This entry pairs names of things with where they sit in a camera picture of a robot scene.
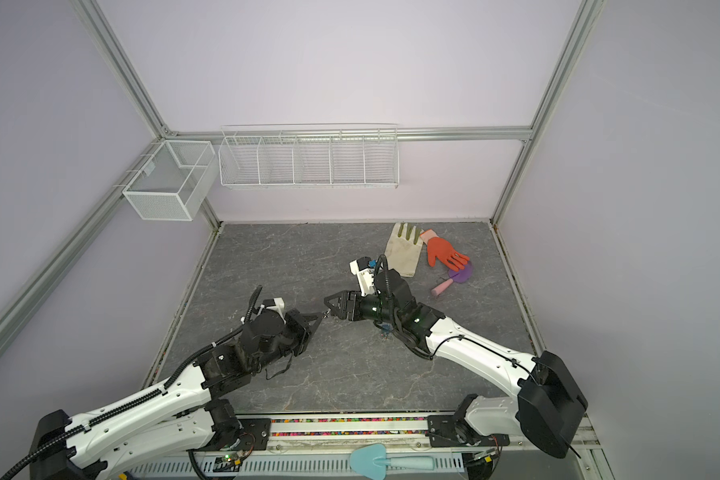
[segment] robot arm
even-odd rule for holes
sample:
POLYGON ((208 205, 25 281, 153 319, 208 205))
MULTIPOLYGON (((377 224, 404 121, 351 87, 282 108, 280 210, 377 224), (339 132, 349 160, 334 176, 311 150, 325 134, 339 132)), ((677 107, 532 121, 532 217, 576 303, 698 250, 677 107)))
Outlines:
POLYGON ((331 313, 343 320, 371 320, 415 355, 456 362, 504 391, 509 398, 473 394, 462 402, 453 418, 462 443, 476 443, 491 434, 522 433, 543 452, 563 458, 587 408, 563 361, 549 352, 538 358, 518 352, 463 328, 416 302, 405 280, 387 268, 384 255, 373 268, 372 264, 366 256, 350 264, 360 291, 327 297, 331 313))
POLYGON ((172 452, 241 450, 241 437, 251 434, 220 397, 269 363, 303 353, 322 319, 283 312, 282 299, 264 300, 257 309, 261 289, 239 328, 192 354, 168 379, 90 412, 43 417, 30 454, 1 480, 27 465, 32 480, 105 480, 172 452))

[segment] wire shelf organizer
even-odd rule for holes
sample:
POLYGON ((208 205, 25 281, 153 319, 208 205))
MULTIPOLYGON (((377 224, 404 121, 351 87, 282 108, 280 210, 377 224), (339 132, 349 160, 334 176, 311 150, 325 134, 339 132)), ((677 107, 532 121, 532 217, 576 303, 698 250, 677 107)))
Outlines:
POLYGON ((144 220, 191 221, 218 174, 211 142, 163 140, 123 195, 144 220))
POLYGON ((271 187, 397 187, 395 126, 262 125, 222 127, 221 184, 232 189, 271 187))

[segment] beige work glove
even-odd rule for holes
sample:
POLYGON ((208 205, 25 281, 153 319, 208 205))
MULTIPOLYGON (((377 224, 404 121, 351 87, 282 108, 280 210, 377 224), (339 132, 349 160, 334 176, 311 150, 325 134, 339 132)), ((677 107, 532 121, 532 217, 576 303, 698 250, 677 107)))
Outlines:
POLYGON ((422 253, 423 240, 419 237, 422 229, 411 224, 395 224, 387 242, 384 255, 390 269, 400 276, 413 276, 416 273, 418 257, 422 253))

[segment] blue trowel scoop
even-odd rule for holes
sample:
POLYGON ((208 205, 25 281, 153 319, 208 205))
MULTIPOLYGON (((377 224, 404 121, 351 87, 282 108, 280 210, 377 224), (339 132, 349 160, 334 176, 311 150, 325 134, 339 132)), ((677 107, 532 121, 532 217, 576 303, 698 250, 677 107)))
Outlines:
POLYGON ((371 480, 384 480, 387 476, 387 467, 434 470, 434 458, 419 456, 387 458, 387 447, 375 443, 352 452, 349 456, 349 466, 371 480))

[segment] aluminum frame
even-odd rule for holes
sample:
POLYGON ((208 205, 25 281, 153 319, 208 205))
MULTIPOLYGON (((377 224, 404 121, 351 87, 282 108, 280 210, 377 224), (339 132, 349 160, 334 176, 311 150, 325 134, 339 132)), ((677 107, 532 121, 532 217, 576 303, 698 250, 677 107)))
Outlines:
MULTIPOLYGON (((261 415, 239 415, 242 422, 247 418, 269 417, 272 420, 280 420, 271 425, 269 441, 266 450, 257 450, 251 456, 252 462, 272 463, 280 459, 297 459, 304 462, 320 462, 325 456, 339 456, 345 458, 356 448, 381 442, 387 447, 387 452, 392 455, 426 455, 426 456, 460 456, 462 452, 480 452, 486 447, 431 447, 429 437, 423 430, 428 427, 426 420, 417 420, 416 417, 427 417, 430 415, 451 415, 452 412, 371 412, 371 413, 288 413, 288 414, 261 414, 261 415), (363 417, 385 418, 384 420, 367 420, 363 417), (304 432, 305 435, 296 435, 294 432, 304 432), (314 435, 314 433, 332 433, 332 435, 314 435)), ((614 480, 607 468, 607 461, 603 454, 602 446, 598 443, 592 425, 588 418, 584 418, 572 441, 572 446, 580 453, 581 460, 578 461, 582 475, 586 480, 614 480)), ((503 447, 503 450, 511 451, 534 451, 538 450, 524 436, 510 436, 510 444, 503 447)), ((204 456, 200 462, 203 471, 207 475, 232 476, 233 473, 212 472, 212 460, 218 456, 224 456, 228 452, 203 452, 204 456)), ((134 469, 138 475, 145 478, 194 478, 189 468, 169 468, 169 475, 166 473, 164 464, 182 463, 186 461, 186 455, 171 454, 163 458, 155 458, 151 462, 134 469)), ((312 474, 320 475, 321 468, 316 468, 312 474)), ((278 472, 276 468, 270 468, 268 475, 288 475, 287 472, 278 472)))
MULTIPOLYGON (((439 128, 393 128, 381 129, 338 129, 335 130, 273 130, 276 125, 261 125, 264 130, 246 130, 248 136, 259 137, 307 137, 310 134, 324 137, 326 135, 373 136, 386 131, 394 132, 398 141, 442 141, 442 140, 529 140, 533 134, 531 127, 439 127, 439 128)), ((225 134, 221 131, 178 132, 176 140, 210 140, 214 144, 221 143, 225 134)))
POLYGON ((557 106, 557 101, 560 100, 565 85, 573 73, 576 63, 579 61, 579 56, 581 56, 586 39, 592 31, 595 21, 603 11, 604 3, 605 0, 583 0, 579 7, 576 20, 574 20, 574 24, 570 29, 563 48, 563 53, 560 56, 560 60, 557 61, 557 66, 552 73, 552 78, 547 85, 547 90, 541 99, 539 109, 530 124, 531 136, 523 142, 523 148, 520 149, 518 159, 514 163, 504 190, 501 192, 499 202, 496 204, 494 214, 490 218, 496 225, 501 222, 501 217, 504 216, 509 201, 517 189, 520 178, 522 178, 523 172, 528 165, 528 159, 530 159, 533 154, 538 140, 541 138, 549 120, 552 118, 554 109, 557 106))
POLYGON ((135 170, 144 166, 159 145, 160 142, 155 139, 144 149, 131 168, 117 182, 118 186, 110 189, 46 263, 29 278, 8 306, 0 312, 0 356, 54 291, 56 285, 77 263, 88 245, 93 243, 99 232, 109 223, 117 207, 125 201, 121 185, 126 184, 135 175, 135 170))
MULTIPOLYGON (((157 110, 154 102, 150 99, 150 96, 136 74, 133 65, 128 60, 124 49, 117 41, 111 26, 106 21, 105 16, 96 0, 70 0, 70 4, 73 6, 77 15, 80 17, 80 20, 85 25, 105 61, 115 73, 118 81, 122 84, 127 95, 131 101, 133 101, 136 110, 139 111, 148 128, 154 132, 156 137, 154 142, 148 146, 145 153, 140 156, 130 170, 140 169, 146 161, 145 157, 148 157, 148 155, 156 149, 156 145, 160 142, 160 140, 164 140, 166 138, 181 140, 211 140, 214 143, 221 141, 222 134, 220 132, 181 133, 172 131, 160 116, 160 112, 157 110)), ((524 146, 520 150, 510 177, 508 178, 498 205, 494 211, 494 215, 492 216, 492 222, 494 225, 499 225, 501 218, 507 209, 512 194, 516 190, 524 169, 528 164, 528 160, 534 151, 534 147, 544 132, 547 123, 554 112, 554 107, 557 104, 557 101, 559 101, 561 93, 564 90, 566 81, 570 77, 578 57, 584 48, 587 36, 602 11, 603 4, 604 0, 582 1, 573 27, 571 28, 566 40, 562 55, 560 56, 552 78, 547 85, 547 90, 544 92, 544 96, 542 97, 542 101, 540 102, 531 126, 398 129, 399 141, 523 141, 524 146)), ((133 172, 126 172, 118 184, 126 184, 132 175, 133 172)), ((85 252, 88 245, 93 242, 98 233, 101 232, 101 230, 107 225, 112 216, 114 216, 116 208, 120 206, 123 201, 124 197, 122 195, 122 187, 111 190, 102 199, 102 201, 100 201, 96 207, 89 212, 86 218, 78 224, 75 231, 70 234, 57 248, 46 264, 44 264, 35 274, 32 275, 26 286, 17 293, 10 304, 3 310, 0 314, 0 355, 8 348, 13 339, 19 334, 32 315, 37 312, 42 303, 48 298, 64 275, 85 252)), ((196 268, 192 281, 190 282, 190 286, 188 286, 187 291, 185 292, 185 297, 182 299, 182 307, 177 312, 171 329, 168 331, 168 335, 166 336, 166 340, 163 342, 163 348, 165 350, 170 347, 170 341, 172 340, 171 337, 181 322, 183 311, 186 308, 186 304, 192 297, 197 281, 202 274, 202 267, 207 260, 208 255, 210 255, 220 231, 221 222, 219 222, 218 217, 213 212, 213 208, 207 199, 202 202, 200 209, 211 228, 211 239, 209 240, 209 245, 207 245, 206 249, 203 251, 200 263, 196 268)), ((531 338, 532 340, 535 338, 534 348, 543 347, 538 329, 534 327, 535 324, 532 321, 530 311, 524 304, 521 290, 516 284, 511 264, 508 259, 504 258, 506 255, 503 248, 503 242, 500 240, 498 229, 494 227, 492 230, 494 231, 494 241, 496 241, 500 252, 502 253, 504 265, 508 271, 510 282, 513 284, 513 290, 518 298, 520 308, 524 312, 524 320, 527 322, 526 324, 529 328, 531 338)), ((150 375, 146 380, 147 382, 150 382, 150 379, 153 379, 157 374, 158 366, 159 362, 156 360, 155 365, 153 365, 153 369, 150 371, 150 375)), ((595 449, 593 450, 593 453, 590 454, 592 457, 591 461, 589 459, 586 461, 583 460, 583 472, 585 472, 584 468, 586 462, 594 463, 598 469, 602 469, 603 464, 607 466, 604 455, 601 455, 602 451, 600 450, 600 454, 595 454, 597 451, 598 450, 595 449)), ((608 469, 608 474, 609 475, 598 475, 604 480, 610 480, 613 477, 613 475, 610 474, 610 469, 608 469)))

